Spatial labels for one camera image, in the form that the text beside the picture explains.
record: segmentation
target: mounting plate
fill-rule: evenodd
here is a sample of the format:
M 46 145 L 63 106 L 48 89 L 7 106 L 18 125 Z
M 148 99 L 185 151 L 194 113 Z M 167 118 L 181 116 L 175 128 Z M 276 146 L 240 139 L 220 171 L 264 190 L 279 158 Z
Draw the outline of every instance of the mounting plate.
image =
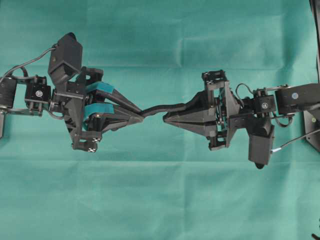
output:
M 320 121 L 318 121 L 310 112 L 304 111 L 304 129 L 305 133 L 310 133 L 319 129 Z M 318 152 L 320 152 L 320 132 L 307 136 L 306 141 L 310 143 Z

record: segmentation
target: screw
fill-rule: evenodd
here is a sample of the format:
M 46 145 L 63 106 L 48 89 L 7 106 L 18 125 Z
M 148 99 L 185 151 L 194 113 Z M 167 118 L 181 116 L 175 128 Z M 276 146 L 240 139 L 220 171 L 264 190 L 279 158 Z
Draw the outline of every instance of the screw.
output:
M 267 109 L 269 107 L 269 105 L 268 105 L 268 103 L 264 102 L 264 103 L 262 103 L 261 107 L 263 109 Z
M 41 97 L 44 95 L 44 93 L 43 93 L 41 90 L 38 90 L 38 91 L 35 92 L 35 95 L 36 95 L 38 98 L 41 98 Z
M 294 92 L 294 93 L 292 93 L 291 97 L 296 100 L 299 98 L 299 94 Z

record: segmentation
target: cable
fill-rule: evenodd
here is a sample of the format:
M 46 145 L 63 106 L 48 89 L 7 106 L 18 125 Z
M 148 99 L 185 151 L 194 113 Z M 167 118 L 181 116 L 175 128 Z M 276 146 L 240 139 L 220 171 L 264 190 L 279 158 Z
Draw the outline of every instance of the cable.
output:
M 45 50 L 43 53 L 41 53 L 40 56 L 32 59 L 32 60 L 29 60 L 29 61 L 26 61 L 25 63 L 22 63 L 20 65 L 17 65 L 17 66 L 14 66 L 13 68 L 11 68 L 9 71 L 7 71 L 1 78 L 0 78 L 0 84 L 1 82 L 5 79 L 6 76 L 8 76 L 10 73 L 13 73 L 15 70 L 17 69 L 20 69 L 20 68 L 23 68 L 24 66 L 28 65 L 28 64 L 31 64 L 31 63 L 34 63 L 36 61 L 38 61 L 39 59 L 41 59 L 44 55 L 46 55 L 48 52 L 52 51 L 52 50 L 55 50 L 56 48 L 55 47 L 51 47 L 47 50 Z
M 51 111 L 49 111 L 49 110 L 46 109 L 46 108 L 44 108 L 44 110 L 47 111 L 48 114 L 49 114 L 51 117 L 53 117 L 54 119 L 62 120 L 62 119 L 65 118 L 65 115 L 64 115 L 64 114 L 62 114 L 62 116 L 57 116 L 57 115 L 53 114 Z
M 292 124 L 292 122 L 294 121 L 293 117 L 292 116 L 289 116 L 288 117 L 288 124 L 283 124 L 279 121 L 279 118 L 281 118 L 281 116 L 277 116 L 277 114 L 273 111 L 272 112 L 273 114 L 273 119 L 275 119 L 276 121 L 276 124 L 278 124 L 278 126 L 280 126 L 281 128 L 286 128 L 288 127 L 290 124 Z
M 286 142 L 285 144 L 282 144 L 280 147 L 277 147 L 277 148 L 272 149 L 271 152 L 272 152 L 272 153 L 278 152 L 278 151 L 280 151 L 281 149 L 283 149 L 284 147 L 286 147 L 286 146 L 288 146 L 289 144 L 293 143 L 294 141 L 299 140 L 299 139 L 303 139 L 303 138 L 305 138 L 305 137 L 307 137 L 307 136 L 309 136 L 309 135 L 312 135 L 312 134 L 315 134 L 315 133 L 318 133 L 318 132 L 320 132 L 320 128 L 317 129 L 317 130 L 314 130 L 314 131 L 312 131 L 312 132 L 309 132 L 309 133 L 307 133 L 307 134 L 305 134 L 305 135 L 296 137 L 296 138 L 294 138 L 294 139 Z
M 239 88 L 241 85 L 244 85 L 252 95 L 254 94 L 254 92 L 251 91 L 250 87 L 249 87 L 247 84 L 245 84 L 245 83 L 240 83 L 240 84 L 238 84 L 238 86 L 236 86 L 236 88 L 235 88 L 235 94 L 236 94 L 236 96 L 238 97 L 238 99 L 239 99 L 239 101 L 240 101 L 240 103 L 241 103 L 241 106 L 244 107 L 244 106 L 245 106 L 245 103 L 244 103 L 244 101 L 242 101 L 241 97 L 240 97 L 239 94 L 238 94 L 238 88 Z
M 29 76 L 29 75 L 28 75 L 28 71 L 27 71 L 27 69 L 26 69 L 24 66 L 20 67 L 20 69 L 22 70 L 24 77 L 28 77 L 28 76 Z

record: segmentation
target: robotic arm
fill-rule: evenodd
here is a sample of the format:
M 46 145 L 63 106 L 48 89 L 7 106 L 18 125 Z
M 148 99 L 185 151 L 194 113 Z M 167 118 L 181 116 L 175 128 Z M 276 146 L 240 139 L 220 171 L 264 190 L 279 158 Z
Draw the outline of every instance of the robotic arm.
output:
M 52 92 L 46 77 L 28 76 L 25 69 L 48 52 L 51 52 L 48 74 L 55 86 Z M 23 77 L 12 75 L 17 69 L 22 69 Z M 73 149 L 95 152 L 104 132 L 144 120 L 136 105 L 102 82 L 103 74 L 101 69 L 82 67 L 82 46 L 73 33 L 66 34 L 41 56 L 13 67 L 0 78 L 0 137 L 6 114 L 41 117 L 45 110 L 64 120 Z M 26 85 L 25 109 L 13 108 L 17 84 Z

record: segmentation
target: wrinkled fabric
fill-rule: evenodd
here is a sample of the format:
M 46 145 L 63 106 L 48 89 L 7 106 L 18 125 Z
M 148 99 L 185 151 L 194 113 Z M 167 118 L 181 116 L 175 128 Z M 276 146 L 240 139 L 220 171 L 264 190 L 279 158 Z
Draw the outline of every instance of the wrinkled fabric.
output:
M 0 72 L 64 34 L 84 66 L 141 109 L 189 101 L 201 73 L 223 69 L 234 89 L 317 82 L 308 0 L 1 0 Z M 47 75 L 49 56 L 27 67 Z M 15 107 L 24 107 L 19 86 Z M 245 88 L 242 97 L 249 96 Z M 210 152 L 163 114 L 75 151 L 63 121 L 10 115 L 0 140 L 0 239 L 301 240 L 320 235 L 320 154 L 300 140 L 258 170 L 238 130 Z M 304 133 L 300 114 L 274 147 Z

